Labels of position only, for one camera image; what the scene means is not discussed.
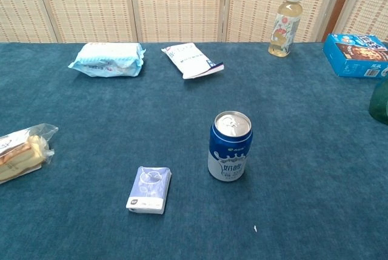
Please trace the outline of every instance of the blue box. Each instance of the blue box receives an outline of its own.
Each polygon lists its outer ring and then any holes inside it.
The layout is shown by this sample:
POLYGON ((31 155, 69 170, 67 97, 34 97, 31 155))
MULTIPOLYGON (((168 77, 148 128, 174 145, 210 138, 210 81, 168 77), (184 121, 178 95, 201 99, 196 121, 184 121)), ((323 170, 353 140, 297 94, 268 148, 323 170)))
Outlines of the blue box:
POLYGON ((388 49, 374 35, 330 34, 323 52, 338 76, 382 78, 388 73, 388 49))

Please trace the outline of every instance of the blue plastic package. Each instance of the blue plastic package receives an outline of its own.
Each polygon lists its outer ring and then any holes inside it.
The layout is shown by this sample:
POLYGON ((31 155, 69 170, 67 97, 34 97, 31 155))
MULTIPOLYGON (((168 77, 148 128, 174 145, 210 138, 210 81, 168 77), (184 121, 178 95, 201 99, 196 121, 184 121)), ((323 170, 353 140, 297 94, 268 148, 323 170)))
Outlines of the blue plastic package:
POLYGON ((170 178, 171 171, 167 167, 140 166, 127 201, 127 209, 135 213, 162 215, 170 178))
POLYGON ((69 68, 91 77, 138 76, 145 51, 139 43, 87 43, 69 68))

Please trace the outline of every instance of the plastic bottle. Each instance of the plastic bottle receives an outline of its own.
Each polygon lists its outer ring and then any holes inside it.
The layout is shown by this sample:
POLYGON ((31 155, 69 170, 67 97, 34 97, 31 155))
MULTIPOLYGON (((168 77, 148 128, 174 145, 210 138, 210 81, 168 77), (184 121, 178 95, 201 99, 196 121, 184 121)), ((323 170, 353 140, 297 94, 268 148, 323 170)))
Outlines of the plastic bottle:
POLYGON ((290 53, 290 46, 302 15, 301 0, 286 0, 280 5, 272 30, 268 52, 277 57, 290 53))
POLYGON ((376 85, 370 99, 369 113, 377 121, 388 125, 388 78, 376 85))

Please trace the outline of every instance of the can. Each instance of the can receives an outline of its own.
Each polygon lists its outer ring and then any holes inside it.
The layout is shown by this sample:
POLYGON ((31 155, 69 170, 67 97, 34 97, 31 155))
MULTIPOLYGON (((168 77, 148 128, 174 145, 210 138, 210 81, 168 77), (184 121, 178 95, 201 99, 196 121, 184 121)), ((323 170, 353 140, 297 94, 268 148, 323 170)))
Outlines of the can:
POLYGON ((216 116, 210 128, 207 167, 221 181, 234 181, 243 175, 253 138, 250 119, 235 111, 216 116))

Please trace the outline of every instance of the wrapped bread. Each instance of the wrapped bread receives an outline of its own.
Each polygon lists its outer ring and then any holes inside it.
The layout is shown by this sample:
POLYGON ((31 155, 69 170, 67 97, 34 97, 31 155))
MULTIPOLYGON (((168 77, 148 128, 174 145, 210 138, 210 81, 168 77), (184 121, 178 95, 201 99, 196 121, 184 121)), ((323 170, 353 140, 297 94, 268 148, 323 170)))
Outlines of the wrapped bread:
POLYGON ((47 141, 58 131, 41 124, 0 138, 0 184, 41 168, 54 155, 47 141))

